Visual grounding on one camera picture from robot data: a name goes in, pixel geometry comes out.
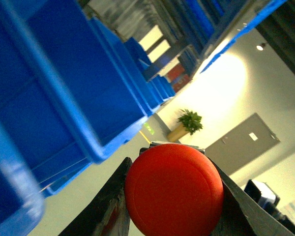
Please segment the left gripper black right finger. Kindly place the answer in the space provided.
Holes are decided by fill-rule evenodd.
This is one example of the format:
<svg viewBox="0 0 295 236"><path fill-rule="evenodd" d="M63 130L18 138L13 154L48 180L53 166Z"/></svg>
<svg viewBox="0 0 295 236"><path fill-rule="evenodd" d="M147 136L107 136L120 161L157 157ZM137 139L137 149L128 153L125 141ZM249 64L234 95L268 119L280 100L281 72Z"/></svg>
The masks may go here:
<svg viewBox="0 0 295 236"><path fill-rule="evenodd" d="M293 233L263 210L217 164L223 183L221 217L212 236L292 236Z"/></svg>

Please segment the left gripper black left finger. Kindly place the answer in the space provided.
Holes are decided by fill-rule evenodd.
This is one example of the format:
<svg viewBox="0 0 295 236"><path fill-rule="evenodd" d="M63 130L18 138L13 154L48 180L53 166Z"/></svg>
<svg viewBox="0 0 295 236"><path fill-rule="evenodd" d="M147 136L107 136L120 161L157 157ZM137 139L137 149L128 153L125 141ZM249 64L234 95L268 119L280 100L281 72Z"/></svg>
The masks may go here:
<svg viewBox="0 0 295 236"><path fill-rule="evenodd" d="M93 200L60 233L61 236L127 236L130 216L124 186L132 160L125 158Z"/></svg>

